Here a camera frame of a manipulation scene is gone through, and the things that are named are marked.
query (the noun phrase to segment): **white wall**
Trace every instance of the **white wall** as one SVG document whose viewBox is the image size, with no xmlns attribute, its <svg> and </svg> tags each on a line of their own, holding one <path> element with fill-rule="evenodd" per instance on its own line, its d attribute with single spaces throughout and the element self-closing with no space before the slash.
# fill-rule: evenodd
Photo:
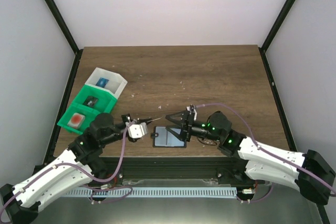
<svg viewBox="0 0 336 224">
<path fill-rule="evenodd" d="M 44 0 L 0 3 L 2 186 L 42 163 L 74 53 Z"/>
<path fill-rule="evenodd" d="M 297 0 L 267 58 L 295 143 L 336 170 L 336 0 Z M 336 223 L 336 199 L 326 206 Z"/>
<path fill-rule="evenodd" d="M 84 46 L 261 44 L 285 0 L 55 0 Z"/>
</svg>

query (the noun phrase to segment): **wooden tabletop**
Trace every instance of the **wooden tabletop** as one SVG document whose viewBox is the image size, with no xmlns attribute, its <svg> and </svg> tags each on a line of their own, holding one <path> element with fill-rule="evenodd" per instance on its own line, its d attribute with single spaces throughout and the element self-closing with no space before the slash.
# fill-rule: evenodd
<svg viewBox="0 0 336 224">
<path fill-rule="evenodd" d="M 86 47 L 71 92 L 77 95 L 96 67 L 121 74 L 127 81 L 112 111 L 116 123 L 122 114 L 133 118 L 160 118 L 190 104 L 221 102 L 234 108 L 251 126 L 256 140 L 288 149 L 279 114 L 257 46 Z M 231 111 L 217 106 L 199 108 L 198 120 L 221 110 L 232 128 L 248 134 Z M 149 125 L 171 125 L 164 118 Z M 77 135 L 61 129 L 55 156 Z M 153 148 L 149 135 L 126 143 L 126 156 L 222 156 L 216 146 L 192 138 L 187 148 Z M 102 156 L 119 156 L 121 141 L 110 144 Z"/>
</svg>

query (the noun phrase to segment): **metal grille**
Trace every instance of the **metal grille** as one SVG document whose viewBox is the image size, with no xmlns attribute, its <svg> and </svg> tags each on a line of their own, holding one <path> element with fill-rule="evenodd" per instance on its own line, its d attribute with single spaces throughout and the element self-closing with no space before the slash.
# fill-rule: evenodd
<svg viewBox="0 0 336 224">
<path fill-rule="evenodd" d="M 129 189 L 98 192 L 95 197 L 118 198 L 129 192 Z M 92 191 L 86 188 L 76 188 L 63 197 L 89 197 Z M 134 187 L 128 198 L 235 198 L 236 188 L 220 187 Z"/>
</svg>

